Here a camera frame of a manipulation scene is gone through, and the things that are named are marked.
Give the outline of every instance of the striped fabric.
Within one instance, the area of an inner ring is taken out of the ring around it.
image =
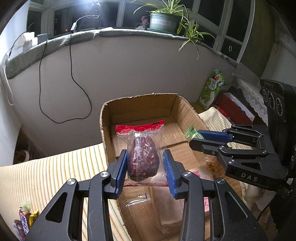
[[[214,108],[199,114],[206,126],[213,131],[229,128],[231,124]],[[247,146],[235,144],[233,148]],[[19,219],[18,207],[29,200],[32,210],[41,212],[61,186],[70,178],[87,180],[107,169],[103,144],[32,160],[0,168],[0,213],[14,232],[13,221]],[[82,240],[87,240],[87,207],[83,206]],[[109,200],[111,227],[115,241],[131,241],[123,224],[115,200]]]

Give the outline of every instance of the metal screw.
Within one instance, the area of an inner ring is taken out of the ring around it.
[[[71,178],[67,181],[67,184],[69,185],[73,185],[75,183],[75,179],[74,178]]]
[[[192,172],[190,172],[190,171],[184,171],[184,172],[183,172],[183,175],[184,175],[185,177],[190,177],[190,176],[192,175]]]
[[[109,176],[109,172],[106,172],[106,171],[101,172],[101,173],[100,173],[100,176],[101,176],[101,177],[108,177],[108,176]]]
[[[225,180],[222,179],[222,178],[217,178],[217,183],[224,184],[225,183]]]

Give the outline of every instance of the dried red date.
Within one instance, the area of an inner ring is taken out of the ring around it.
[[[159,156],[150,136],[137,136],[133,141],[128,159],[128,176],[139,182],[156,175],[159,168]]]

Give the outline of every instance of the clear plastic wrapper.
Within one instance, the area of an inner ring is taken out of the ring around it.
[[[160,154],[164,120],[141,126],[117,125],[116,134],[127,143],[125,186],[166,186]]]

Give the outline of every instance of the window frame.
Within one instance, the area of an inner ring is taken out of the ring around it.
[[[123,24],[123,17],[125,12],[126,3],[132,3],[133,0],[100,0],[100,2],[117,2],[119,3],[118,7],[118,13],[117,13],[117,21],[116,21],[116,27],[122,27]],[[240,62],[242,55],[245,51],[247,42],[249,40],[249,36],[251,33],[252,25],[253,25],[253,19],[255,14],[255,0],[251,1],[251,7],[250,7],[250,14],[249,14],[249,21],[248,26],[246,29],[244,41],[241,42],[239,40],[236,40],[232,37],[229,37],[226,35],[228,25],[231,18],[231,12],[233,7],[234,0],[225,0],[224,1],[224,7],[222,11],[221,21],[219,26],[216,26],[214,23],[212,23],[210,20],[206,19],[205,17],[198,14],[198,9],[200,6],[201,0],[195,0],[193,3],[192,10],[194,10],[194,14],[190,14],[190,18],[192,20],[196,20],[196,22],[203,27],[207,28],[211,32],[215,33],[217,35],[216,41],[213,46],[213,50],[215,51],[221,51],[221,48],[224,43],[224,39],[229,39],[239,45],[241,45],[241,50],[238,55],[238,58],[235,60],[236,62]],[[30,10],[33,11],[40,11],[42,12],[41,15],[41,33],[48,33],[49,35],[54,36],[54,13],[57,10],[61,10],[68,7],[74,7],[81,3],[89,2],[89,0],[56,0],[56,1],[50,1],[50,0],[44,0],[44,4],[38,4],[34,2],[30,2]],[[144,0],[142,2],[134,2],[132,4],[136,5],[143,5],[144,3],[155,3],[155,4],[161,4],[161,0]]]

